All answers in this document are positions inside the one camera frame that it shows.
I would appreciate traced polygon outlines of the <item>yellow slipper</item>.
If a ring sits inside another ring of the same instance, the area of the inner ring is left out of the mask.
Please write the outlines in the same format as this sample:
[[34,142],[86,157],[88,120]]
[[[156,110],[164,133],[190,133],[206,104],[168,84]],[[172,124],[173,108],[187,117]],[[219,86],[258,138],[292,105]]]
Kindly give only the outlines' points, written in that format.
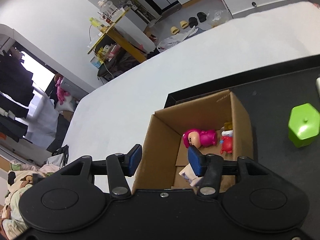
[[189,23],[187,21],[181,21],[180,22],[180,26],[182,29],[185,29],[189,26]]
[[172,26],[170,28],[170,32],[171,32],[172,35],[176,35],[176,34],[178,34],[180,32],[180,29],[178,29],[178,27],[176,27],[176,26]]

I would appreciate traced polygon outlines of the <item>purple white block figure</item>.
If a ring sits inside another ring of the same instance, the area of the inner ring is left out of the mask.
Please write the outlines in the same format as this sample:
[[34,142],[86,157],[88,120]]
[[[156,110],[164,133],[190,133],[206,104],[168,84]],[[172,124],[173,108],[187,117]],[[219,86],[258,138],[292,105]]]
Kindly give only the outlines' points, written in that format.
[[190,164],[188,164],[186,167],[184,167],[180,172],[179,175],[188,182],[188,184],[191,187],[198,187],[200,185],[200,182],[202,181],[202,177],[198,177]]

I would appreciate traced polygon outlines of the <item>red crab toy figure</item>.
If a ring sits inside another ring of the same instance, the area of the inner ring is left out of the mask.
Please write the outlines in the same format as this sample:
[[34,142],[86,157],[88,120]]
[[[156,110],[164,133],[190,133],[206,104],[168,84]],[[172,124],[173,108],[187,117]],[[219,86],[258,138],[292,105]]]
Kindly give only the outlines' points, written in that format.
[[220,154],[233,153],[233,124],[231,122],[225,122],[224,126],[220,129],[220,132]]

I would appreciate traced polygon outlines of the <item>brown cardboard box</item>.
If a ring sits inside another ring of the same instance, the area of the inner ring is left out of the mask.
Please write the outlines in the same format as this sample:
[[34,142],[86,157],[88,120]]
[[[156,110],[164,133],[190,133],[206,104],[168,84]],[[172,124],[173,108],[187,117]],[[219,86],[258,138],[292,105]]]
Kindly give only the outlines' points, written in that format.
[[156,111],[150,119],[133,189],[195,188],[185,179],[188,148],[235,161],[253,157],[249,114],[229,90]]

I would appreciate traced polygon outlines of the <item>green hexagonal container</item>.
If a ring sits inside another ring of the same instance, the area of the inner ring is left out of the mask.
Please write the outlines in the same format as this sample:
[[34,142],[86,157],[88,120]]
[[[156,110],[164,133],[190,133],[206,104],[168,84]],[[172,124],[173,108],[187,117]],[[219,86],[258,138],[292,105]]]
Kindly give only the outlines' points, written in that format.
[[291,109],[288,137],[296,148],[310,145],[319,135],[319,111],[310,103]]

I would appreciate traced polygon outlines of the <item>magenta cartoon figure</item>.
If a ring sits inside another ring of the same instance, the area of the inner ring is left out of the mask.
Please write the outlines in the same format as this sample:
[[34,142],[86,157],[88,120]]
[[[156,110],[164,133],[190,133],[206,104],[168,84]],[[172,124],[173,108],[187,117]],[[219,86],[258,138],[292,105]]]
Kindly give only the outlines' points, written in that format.
[[195,146],[196,148],[216,146],[218,141],[217,131],[214,129],[201,130],[189,129],[182,135],[182,140],[186,148]]

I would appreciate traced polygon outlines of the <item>yellow green bottle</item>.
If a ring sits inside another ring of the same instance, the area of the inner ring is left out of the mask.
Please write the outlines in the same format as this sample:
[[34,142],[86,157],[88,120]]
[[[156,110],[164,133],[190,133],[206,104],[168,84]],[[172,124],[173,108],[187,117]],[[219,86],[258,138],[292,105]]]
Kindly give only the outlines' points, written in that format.
[[96,28],[100,28],[103,25],[98,19],[93,18],[93,17],[90,18],[89,21],[90,21],[91,25],[93,25]]

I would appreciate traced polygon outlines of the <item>black shallow tray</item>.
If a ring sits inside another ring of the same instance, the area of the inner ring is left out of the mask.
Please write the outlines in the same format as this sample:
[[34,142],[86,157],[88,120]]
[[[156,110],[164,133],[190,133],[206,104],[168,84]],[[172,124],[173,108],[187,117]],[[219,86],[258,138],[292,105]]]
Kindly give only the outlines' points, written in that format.
[[233,74],[168,94],[171,107],[229,89],[245,107],[253,127],[254,158],[319,200],[319,139],[296,148],[288,139],[291,109],[319,109],[319,55]]

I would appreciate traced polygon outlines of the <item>white USB charger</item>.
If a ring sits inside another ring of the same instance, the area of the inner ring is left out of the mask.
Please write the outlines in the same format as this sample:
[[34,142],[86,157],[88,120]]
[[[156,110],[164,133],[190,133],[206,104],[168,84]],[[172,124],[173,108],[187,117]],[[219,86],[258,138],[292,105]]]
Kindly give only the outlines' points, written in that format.
[[317,92],[318,92],[319,97],[320,97],[320,77],[318,77],[316,79],[316,88],[317,88]]

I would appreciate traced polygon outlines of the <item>left black slipper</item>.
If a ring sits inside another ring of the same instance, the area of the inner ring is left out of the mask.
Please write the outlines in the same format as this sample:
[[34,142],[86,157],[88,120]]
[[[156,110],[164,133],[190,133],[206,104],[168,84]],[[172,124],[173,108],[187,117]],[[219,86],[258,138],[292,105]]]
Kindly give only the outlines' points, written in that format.
[[195,18],[195,17],[190,17],[188,22],[189,22],[190,28],[196,27],[199,24],[197,18]]

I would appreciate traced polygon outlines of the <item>black slipper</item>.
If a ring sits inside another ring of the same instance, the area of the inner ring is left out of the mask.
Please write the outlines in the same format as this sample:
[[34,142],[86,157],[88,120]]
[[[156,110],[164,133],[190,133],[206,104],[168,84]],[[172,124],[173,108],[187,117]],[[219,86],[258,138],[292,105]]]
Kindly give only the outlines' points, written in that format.
[[200,23],[203,23],[207,20],[207,14],[205,14],[204,12],[198,12],[197,18],[199,19]]
[[190,17],[188,22],[189,22],[190,28],[196,27],[199,24],[197,18],[195,18],[195,17]]

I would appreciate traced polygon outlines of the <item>clear plastic bag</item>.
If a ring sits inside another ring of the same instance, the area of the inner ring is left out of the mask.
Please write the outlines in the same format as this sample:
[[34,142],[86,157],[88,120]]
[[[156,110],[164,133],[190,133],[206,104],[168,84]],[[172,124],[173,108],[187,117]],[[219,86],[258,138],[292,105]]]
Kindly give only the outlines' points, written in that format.
[[229,13],[227,10],[213,10],[208,12],[207,21],[212,28],[222,25],[229,21]]

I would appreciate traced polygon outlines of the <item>pink plush toy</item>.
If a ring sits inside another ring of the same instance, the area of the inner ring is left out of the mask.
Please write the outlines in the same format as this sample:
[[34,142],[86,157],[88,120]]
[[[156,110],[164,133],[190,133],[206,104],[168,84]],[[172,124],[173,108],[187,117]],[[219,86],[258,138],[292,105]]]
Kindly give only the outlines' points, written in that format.
[[55,80],[55,87],[57,88],[57,99],[59,101],[59,104],[62,105],[64,101],[66,100],[66,97],[70,96],[70,94],[61,88],[61,82],[63,80],[63,76],[56,74],[54,77]]

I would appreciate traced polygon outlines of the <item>left yellow slipper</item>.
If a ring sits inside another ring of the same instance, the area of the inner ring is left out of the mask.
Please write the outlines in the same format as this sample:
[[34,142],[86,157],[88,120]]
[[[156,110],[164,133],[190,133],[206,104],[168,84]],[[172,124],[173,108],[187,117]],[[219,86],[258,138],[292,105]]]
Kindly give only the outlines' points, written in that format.
[[170,32],[171,32],[172,35],[176,35],[176,34],[178,34],[180,32],[180,29],[178,29],[178,27],[176,27],[176,26],[172,26],[170,28]]

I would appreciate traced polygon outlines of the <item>patterned blanket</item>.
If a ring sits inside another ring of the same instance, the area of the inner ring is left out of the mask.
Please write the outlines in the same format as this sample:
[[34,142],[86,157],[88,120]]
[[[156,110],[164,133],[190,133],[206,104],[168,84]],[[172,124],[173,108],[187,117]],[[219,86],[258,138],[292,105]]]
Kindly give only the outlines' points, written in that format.
[[48,177],[60,168],[46,164],[41,168],[33,165],[11,163],[8,172],[8,192],[1,210],[1,235],[4,239],[15,239],[27,230],[18,207],[22,194],[33,185],[33,175]]

